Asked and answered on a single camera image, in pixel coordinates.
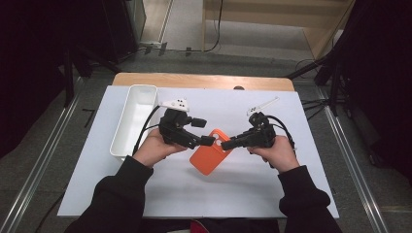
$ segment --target hand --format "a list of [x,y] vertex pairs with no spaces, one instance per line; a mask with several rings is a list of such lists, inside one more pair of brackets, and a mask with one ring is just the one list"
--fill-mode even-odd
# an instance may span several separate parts
[[265,162],[269,162],[279,173],[287,172],[299,165],[292,146],[285,136],[276,136],[271,148],[248,148],[250,153],[260,155]]
[[157,162],[166,158],[172,153],[187,150],[177,144],[165,144],[158,128],[152,130],[142,146],[133,155],[133,158],[143,165],[152,168]]

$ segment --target white object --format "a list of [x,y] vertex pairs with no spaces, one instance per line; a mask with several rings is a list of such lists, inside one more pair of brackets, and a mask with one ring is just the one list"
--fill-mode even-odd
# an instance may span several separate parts
[[[300,164],[307,165],[317,188],[330,197],[328,209],[334,217],[339,217],[296,92],[162,87],[157,94],[159,99],[186,96],[190,100],[190,115],[207,120],[205,128],[188,127],[187,131],[208,135],[214,128],[220,128],[228,136],[238,135],[251,127],[245,116],[245,104],[256,106],[274,95],[279,96],[276,105],[270,105],[264,111],[288,127],[299,147],[296,156]],[[108,86],[58,216],[81,215],[90,204],[96,184],[102,178],[114,175],[121,166],[110,155],[109,148],[126,95],[127,87]],[[158,115],[163,116],[164,111],[160,108]],[[145,217],[285,217],[279,210],[279,200],[284,192],[277,172],[257,155],[249,154],[243,148],[235,149],[206,177],[189,162],[194,152],[185,150],[173,154],[154,166],[154,174],[145,188]]]
[[[154,85],[136,84],[128,89],[118,128],[110,146],[112,156],[123,161],[126,156],[133,155],[134,146],[145,121],[156,105],[157,87]],[[157,116],[153,116],[147,127],[154,125],[156,120]],[[145,141],[147,135],[148,132],[144,132],[140,144]]]
[[264,104],[261,104],[261,105],[259,105],[259,106],[250,108],[250,109],[248,110],[248,112],[246,113],[246,116],[249,117],[249,116],[251,116],[251,115],[254,114],[254,113],[260,112],[262,109],[266,108],[267,106],[271,105],[272,103],[275,103],[275,102],[278,101],[278,100],[279,100],[279,97],[276,96],[274,99],[272,99],[272,100],[270,100],[270,101],[267,101],[267,102],[264,103]]
[[164,101],[164,102],[161,102],[159,106],[168,108],[168,109],[182,111],[182,112],[189,111],[189,104],[186,98]]

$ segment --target metal rail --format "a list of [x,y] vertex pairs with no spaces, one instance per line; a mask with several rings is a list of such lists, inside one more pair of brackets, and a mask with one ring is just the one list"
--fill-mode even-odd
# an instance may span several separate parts
[[16,200],[9,211],[9,214],[7,215],[2,227],[0,228],[1,233],[16,232],[18,224],[20,223],[22,216],[24,215],[36,191],[36,188],[39,185],[39,182],[43,177],[50,160],[52,159],[52,155],[55,148],[57,147],[61,135],[63,134],[64,129],[66,128],[67,123],[70,120],[70,117],[76,109],[76,105],[79,101],[79,96],[83,90],[84,85],[85,82],[81,77],[79,77],[76,81],[75,86],[77,93],[70,105],[62,111],[56,125],[54,126],[54,129],[52,130],[45,146],[43,147],[42,152],[39,155],[39,158],[37,159],[33,169],[27,177],[27,180],[18,193]]
[[[327,98],[327,94],[320,88],[318,88],[318,93],[321,98]],[[373,193],[367,185],[357,159],[352,152],[348,140],[346,139],[338,116],[334,116],[329,107],[326,107],[325,110],[327,119],[336,137],[337,143],[342,151],[346,165],[354,181],[358,194],[360,195],[360,199],[362,201],[366,214],[369,217],[373,231],[379,233],[389,232],[387,224],[381,215],[375,198],[373,197]]]

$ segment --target black jacket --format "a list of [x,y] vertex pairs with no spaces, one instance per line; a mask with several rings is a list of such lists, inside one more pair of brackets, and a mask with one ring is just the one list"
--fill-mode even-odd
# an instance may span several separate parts
[[[102,179],[85,212],[65,232],[167,232],[190,226],[188,221],[142,221],[145,185],[154,170],[128,156],[115,176]],[[315,187],[306,166],[280,174],[285,197],[280,210],[288,217],[286,232],[341,232],[327,209],[330,199]],[[272,223],[243,218],[225,220],[197,219],[215,232],[278,232]]]

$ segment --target black sleeve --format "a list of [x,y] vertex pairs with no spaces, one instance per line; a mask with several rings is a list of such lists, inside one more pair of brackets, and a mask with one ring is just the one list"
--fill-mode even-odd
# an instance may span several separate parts
[[327,206],[329,196],[315,187],[306,166],[279,175],[285,192],[279,209],[288,217],[286,232],[342,232]]
[[97,184],[90,206],[65,232],[137,232],[153,172],[128,156],[115,176]]

